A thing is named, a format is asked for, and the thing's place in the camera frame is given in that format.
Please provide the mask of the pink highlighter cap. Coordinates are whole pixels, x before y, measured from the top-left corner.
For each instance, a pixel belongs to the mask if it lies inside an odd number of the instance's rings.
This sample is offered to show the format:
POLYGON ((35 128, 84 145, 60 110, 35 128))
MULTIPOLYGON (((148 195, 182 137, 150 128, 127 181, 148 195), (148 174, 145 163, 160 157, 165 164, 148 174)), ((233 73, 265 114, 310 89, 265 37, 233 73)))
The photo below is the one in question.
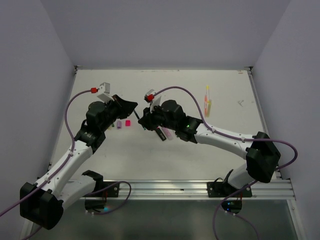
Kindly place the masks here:
POLYGON ((126 120, 125 121, 125 126, 126 127, 130 127, 131 126, 131 121, 130 120, 126 120))

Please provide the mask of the lilac highlighter cap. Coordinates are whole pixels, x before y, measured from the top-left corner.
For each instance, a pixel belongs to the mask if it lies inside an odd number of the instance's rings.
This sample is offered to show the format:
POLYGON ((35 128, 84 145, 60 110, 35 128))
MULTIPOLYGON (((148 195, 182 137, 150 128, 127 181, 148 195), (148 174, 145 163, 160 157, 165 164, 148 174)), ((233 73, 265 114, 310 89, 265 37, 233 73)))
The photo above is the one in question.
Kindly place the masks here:
POLYGON ((121 121, 121 120, 118 120, 118 121, 116 122, 116 128, 117 128, 118 130, 122 128, 122 121, 121 121))

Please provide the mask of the black pink highlighter body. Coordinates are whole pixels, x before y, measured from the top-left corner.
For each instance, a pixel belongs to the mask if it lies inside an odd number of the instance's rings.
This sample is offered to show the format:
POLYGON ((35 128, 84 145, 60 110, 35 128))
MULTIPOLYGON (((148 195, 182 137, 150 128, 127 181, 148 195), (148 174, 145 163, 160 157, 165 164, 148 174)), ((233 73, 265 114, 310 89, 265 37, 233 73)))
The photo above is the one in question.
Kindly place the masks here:
POLYGON ((165 134, 163 133, 160 127, 157 127, 155 129, 155 132, 157 133, 157 135, 160 137, 162 141, 165 141, 167 139, 167 137, 165 136, 165 134))

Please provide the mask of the lilac highlighter body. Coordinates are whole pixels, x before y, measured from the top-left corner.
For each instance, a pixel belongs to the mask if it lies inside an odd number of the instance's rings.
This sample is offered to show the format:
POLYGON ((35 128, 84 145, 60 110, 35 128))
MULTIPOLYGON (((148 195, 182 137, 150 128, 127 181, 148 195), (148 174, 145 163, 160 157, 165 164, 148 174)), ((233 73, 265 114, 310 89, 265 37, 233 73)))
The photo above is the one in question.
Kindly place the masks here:
POLYGON ((163 131, 164 135, 166 136, 166 138, 168 140, 172 140, 173 139, 172 132, 168 128, 163 127, 162 131, 163 131))

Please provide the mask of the olive clear pen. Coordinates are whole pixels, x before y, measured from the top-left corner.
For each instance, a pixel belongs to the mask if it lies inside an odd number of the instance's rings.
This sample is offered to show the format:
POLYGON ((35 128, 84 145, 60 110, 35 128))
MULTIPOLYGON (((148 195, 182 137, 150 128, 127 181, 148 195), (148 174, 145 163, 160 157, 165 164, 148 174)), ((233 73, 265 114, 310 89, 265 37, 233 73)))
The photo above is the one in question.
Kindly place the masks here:
POLYGON ((212 105, 212 101, 209 100, 209 102, 206 103, 206 113, 205 113, 206 118, 208 118, 210 116, 211 105, 212 105))

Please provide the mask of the yellow cap clear pen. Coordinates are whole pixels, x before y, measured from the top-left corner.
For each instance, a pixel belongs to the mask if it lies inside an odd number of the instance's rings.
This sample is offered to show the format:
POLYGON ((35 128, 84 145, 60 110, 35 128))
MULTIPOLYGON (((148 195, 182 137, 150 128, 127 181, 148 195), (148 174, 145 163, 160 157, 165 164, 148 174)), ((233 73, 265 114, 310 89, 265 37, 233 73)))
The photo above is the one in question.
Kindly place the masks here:
POLYGON ((209 85, 207 85, 206 88, 205 88, 204 100, 205 100, 206 103, 208 103, 210 101, 210 88, 209 88, 209 85))

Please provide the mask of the orange clear pen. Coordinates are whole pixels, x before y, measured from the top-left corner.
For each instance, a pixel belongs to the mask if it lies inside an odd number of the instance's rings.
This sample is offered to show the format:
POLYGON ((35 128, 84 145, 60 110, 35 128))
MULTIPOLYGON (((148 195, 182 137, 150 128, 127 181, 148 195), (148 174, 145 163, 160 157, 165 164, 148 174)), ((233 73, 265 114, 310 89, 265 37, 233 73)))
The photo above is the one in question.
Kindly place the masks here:
POLYGON ((208 98, 208 95, 205 94, 205 96, 204 96, 204 116, 205 117, 208 116, 209 106, 210 106, 210 100, 208 98))

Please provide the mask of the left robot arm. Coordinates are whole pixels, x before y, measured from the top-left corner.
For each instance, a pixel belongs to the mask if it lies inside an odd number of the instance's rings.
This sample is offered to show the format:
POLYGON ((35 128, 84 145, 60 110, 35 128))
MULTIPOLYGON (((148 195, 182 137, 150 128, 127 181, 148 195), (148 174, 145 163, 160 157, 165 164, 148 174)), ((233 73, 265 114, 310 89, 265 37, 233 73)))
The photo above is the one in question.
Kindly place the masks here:
POLYGON ((91 170, 83 172, 72 184, 68 181, 102 145, 106 130, 116 120, 129 117, 137 106, 137 102, 123 100, 116 94, 106 102, 92 102, 64 156, 35 183, 27 182, 21 187, 21 217, 51 230, 64 211, 81 197, 96 197, 109 188, 118 187, 119 182, 105 185, 103 176, 91 170))

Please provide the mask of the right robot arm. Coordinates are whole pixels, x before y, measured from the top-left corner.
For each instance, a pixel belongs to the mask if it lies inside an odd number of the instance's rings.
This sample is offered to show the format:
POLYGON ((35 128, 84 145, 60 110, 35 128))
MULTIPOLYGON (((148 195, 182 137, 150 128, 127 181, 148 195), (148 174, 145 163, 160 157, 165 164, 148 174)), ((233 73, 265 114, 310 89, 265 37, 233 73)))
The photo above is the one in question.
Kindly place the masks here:
POLYGON ((172 130, 180 140, 217 147, 244 159, 245 163, 230 170, 222 184, 216 187, 231 197, 254 181, 269 183, 281 157, 266 133, 259 131, 256 135, 241 135, 214 129, 202 119, 186 115, 175 100, 146 107, 138 123, 149 131, 158 127, 172 130))

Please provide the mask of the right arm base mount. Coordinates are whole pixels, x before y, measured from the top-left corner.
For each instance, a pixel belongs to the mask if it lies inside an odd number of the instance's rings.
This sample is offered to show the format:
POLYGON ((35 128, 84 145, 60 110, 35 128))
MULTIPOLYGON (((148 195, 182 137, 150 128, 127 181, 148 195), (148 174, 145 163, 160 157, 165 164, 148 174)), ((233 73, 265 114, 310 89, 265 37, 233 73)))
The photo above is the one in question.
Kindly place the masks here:
MULTIPOLYGON (((209 198, 226 198, 230 194, 233 194, 237 189, 222 180, 221 177, 214 181, 209 181, 206 183, 207 194, 209 198)), ((230 200, 229 198, 221 204, 223 210, 228 213, 238 214, 243 207, 243 198, 251 198, 253 196, 251 188, 246 188, 242 192, 234 195, 235 200, 230 200)))

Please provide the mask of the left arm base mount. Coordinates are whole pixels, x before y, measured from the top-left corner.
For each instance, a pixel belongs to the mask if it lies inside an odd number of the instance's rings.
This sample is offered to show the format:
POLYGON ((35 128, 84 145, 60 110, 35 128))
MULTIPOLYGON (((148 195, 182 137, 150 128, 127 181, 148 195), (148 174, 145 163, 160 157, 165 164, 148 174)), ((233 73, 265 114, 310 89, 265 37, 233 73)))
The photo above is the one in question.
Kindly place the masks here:
POLYGON ((100 186, 96 187, 93 192, 85 194, 84 208, 89 213, 102 214, 111 210, 107 206, 107 200, 119 196, 119 181, 103 181, 100 186))

